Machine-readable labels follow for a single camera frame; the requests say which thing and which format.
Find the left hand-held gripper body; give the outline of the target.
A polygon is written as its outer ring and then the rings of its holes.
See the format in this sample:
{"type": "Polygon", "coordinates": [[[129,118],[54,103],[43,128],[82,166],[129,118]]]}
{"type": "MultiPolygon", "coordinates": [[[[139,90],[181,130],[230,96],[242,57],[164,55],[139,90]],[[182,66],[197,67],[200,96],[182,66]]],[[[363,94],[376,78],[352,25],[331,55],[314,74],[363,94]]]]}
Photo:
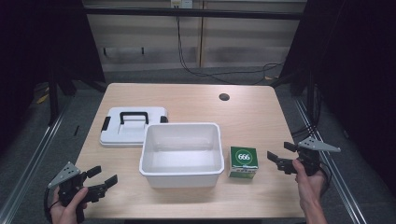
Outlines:
{"type": "MultiPolygon", "coordinates": [[[[70,204],[74,196],[78,191],[84,188],[84,182],[88,178],[86,172],[81,172],[72,162],[68,162],[65,167],[51,179],[47,186],[47,193],[50,193],[51,189],[59,187],[59,203],[62,206],[70,204]]],[[[82,202],[78,205],[76,210],[78,223],[82,223],[85,220],[84,216],[84,203],[97,203],[101,198],[106,196],[108,188],[103,184],[94,185],[88,187],[88,193],[82,202]]],[[[51,222],[50,209],[52,205],[47,205],[47,220],[51,222]]]]}

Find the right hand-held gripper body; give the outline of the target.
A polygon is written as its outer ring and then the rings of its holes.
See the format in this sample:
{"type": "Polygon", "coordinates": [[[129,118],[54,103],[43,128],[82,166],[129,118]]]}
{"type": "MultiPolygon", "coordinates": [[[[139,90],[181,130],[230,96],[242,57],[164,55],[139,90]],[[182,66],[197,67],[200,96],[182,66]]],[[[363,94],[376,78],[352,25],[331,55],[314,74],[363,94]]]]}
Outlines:
{"type": "Polygon", "coordinates": [[[320,169],[320,151],[340,152],[340,147],[334,147],[313,137],[307,137],[297,145],[297,160],[303,165],[308,176],[314,175],[320,169]]]}

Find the person's left hand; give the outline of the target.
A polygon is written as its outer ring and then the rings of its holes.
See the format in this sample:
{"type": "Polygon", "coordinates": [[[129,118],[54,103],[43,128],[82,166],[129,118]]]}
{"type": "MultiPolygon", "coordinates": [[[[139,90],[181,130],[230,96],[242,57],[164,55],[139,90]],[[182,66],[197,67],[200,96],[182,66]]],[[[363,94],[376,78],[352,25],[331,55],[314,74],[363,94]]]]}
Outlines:
{"type": "Polygon", "coordinates": [[[80,189],[78,193],[74,196],[70,204],[67,206],[62,206],[62,204],[59,203],[59,190],[60,188],[57,187],[53,192],[53,206],[49,210],[52,224],[78,224],[76,210],[78,208],[78,205],[87,195],[88,189],[80,189]]]}

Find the person's right hand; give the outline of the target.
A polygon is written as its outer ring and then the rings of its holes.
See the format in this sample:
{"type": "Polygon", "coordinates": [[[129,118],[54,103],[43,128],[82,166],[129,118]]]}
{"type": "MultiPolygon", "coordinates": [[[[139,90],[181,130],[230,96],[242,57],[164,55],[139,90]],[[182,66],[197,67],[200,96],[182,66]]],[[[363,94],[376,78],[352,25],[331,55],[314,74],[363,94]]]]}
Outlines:
{"type": "Polygon", "coordinates": [[[300,206],[303,210],[320,208],[321,193],[326,184],[325,175],[317,171],[314,175],[308,176],[304,166],[298,160],[294,160],[292,165],[297,171],[295,181],[298,184],[300,206]]]}

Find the green and white carton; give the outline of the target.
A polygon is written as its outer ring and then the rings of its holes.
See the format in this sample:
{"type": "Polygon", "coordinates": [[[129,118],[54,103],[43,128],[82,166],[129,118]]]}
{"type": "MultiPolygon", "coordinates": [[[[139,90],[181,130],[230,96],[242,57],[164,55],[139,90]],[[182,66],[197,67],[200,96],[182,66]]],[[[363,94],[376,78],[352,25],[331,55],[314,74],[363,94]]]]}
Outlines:
{"type": "Polygon", "coordinates": [[[252,179],[259,170],[257,151],[253,147],[230,147],[229,177],[252,179]]]}

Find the black stand pole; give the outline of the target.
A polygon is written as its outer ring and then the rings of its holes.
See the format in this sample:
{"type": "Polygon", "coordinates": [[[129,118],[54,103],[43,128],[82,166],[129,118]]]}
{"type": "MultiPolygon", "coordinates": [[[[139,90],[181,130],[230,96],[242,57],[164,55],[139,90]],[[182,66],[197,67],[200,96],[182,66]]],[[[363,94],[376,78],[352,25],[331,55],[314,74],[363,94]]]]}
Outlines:
{"type": "Polygon", "coordinates": [[[53,63],[49,64],[49,105],[49,125],[52,125],[59,116],[57,80],[53,63]]]}
{"type": "Polygon", "coordinates": [[[314,98],[315,98],[315,81],[312,73],[309,73],[307,84],[306,110],[310,125],[314,124],[314,98]]]}

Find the white plastic storage box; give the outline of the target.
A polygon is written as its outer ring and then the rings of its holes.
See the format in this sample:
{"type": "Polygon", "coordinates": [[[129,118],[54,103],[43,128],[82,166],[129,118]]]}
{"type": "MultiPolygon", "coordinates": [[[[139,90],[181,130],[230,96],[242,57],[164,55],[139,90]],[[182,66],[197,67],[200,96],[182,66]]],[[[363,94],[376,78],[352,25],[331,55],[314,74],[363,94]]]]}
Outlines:
{"type": "Polygon", "coordinates": [[[224,171],[215,123],[164,123],[147,127],[139,172],[151,187],[214,187],[224,171]]]}

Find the yellow floor tape piece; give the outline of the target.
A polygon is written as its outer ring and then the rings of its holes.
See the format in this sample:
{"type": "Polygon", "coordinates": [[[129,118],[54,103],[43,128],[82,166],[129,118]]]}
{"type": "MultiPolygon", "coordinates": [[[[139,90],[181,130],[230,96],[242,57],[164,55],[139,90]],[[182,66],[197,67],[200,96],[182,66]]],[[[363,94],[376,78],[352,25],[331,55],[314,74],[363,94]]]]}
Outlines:
{"type": "Polygon", "coordinates": [[[42,92],[42,94],[40,95],[40,97],[37,99],[36,103],[37,103],[38,105],[44,103],[44,102],[46,101],[46,99],[49,97],[49,95],[50,95],[50,88],[47,87],[47,88],[42,92]]]}

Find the black curtain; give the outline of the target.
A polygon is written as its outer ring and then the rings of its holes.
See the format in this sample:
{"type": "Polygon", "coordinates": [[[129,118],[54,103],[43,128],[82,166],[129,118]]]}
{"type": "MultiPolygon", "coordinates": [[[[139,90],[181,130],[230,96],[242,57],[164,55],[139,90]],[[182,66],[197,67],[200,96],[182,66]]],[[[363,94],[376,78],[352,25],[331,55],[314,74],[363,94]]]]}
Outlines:
{"type": "Polygon", "coordinates": [[[314,79],[396,195],[396,0],[306,0],[280,76],[314,79]]]}
{"type": "Polygon", "coordinates": [[[0,0],[0,153],[17,136],[36,84],[103,82],[82,0],[0,0]]]}

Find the metal floor rail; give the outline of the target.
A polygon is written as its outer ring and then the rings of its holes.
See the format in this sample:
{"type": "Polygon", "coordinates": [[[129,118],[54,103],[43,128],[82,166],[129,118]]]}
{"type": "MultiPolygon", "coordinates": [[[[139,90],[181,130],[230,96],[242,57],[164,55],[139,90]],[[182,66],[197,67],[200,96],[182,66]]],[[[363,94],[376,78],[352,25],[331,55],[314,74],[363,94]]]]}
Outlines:
{"type": "MultiPolygon", "coordinates": [[[[308,117],[307,108],[304,105],[302,99],[295,99],[296,107],[304,121],[304,125],[308,128],[309,135],[316,140],[321,140],[322,136],[319,131],[317,131],[311,123],[310,118],[308,117]]],[[[344,206],[346,207],[347,212],[354,224],[367,224],[367,221],[361,211],[359,204],[357,203],[355,197],[351,193],[349,187],[345,179],[342,177],[338,167],[336,166],[332,155],[329,152],[321,151],[319,153],[320,157],[324,161],[325,164],[328,165],[328,170],[332,174],[332,183],[335,186],[338,194],[344,206]]]]}
{"type": "Polygon", "coordinates": [[[33,104],[17,137],[0,158],[0,224],[10,224],[72,102],[65,97],[53,112],[49,102],[33,104]]]}

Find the black horizontal frame bar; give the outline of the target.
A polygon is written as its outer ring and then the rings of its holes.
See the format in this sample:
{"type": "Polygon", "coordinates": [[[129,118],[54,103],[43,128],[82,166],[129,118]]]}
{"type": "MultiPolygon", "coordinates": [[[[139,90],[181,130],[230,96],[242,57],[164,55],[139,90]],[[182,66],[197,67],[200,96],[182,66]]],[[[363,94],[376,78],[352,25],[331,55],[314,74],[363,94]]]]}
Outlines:
{"type": "Polygon", "coordinates": [[[303,13],[185,8],[84,7],[84,11],[87,14],[96,15],[175,16],[291,21],[298,21],[304,17],[303,13]]]}

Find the white wall socket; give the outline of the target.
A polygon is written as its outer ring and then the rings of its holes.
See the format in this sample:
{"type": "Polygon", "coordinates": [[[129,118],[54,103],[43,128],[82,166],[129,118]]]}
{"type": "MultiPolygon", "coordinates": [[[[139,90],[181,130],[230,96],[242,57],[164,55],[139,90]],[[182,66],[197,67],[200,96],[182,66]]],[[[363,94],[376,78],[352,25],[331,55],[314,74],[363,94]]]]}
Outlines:
{"type": "Polygon", "coordinates": [[[171,0],[170,4],[171,4],[171,8],[186,8],[186,9],[193,8],[192,0],[171,0]]]}

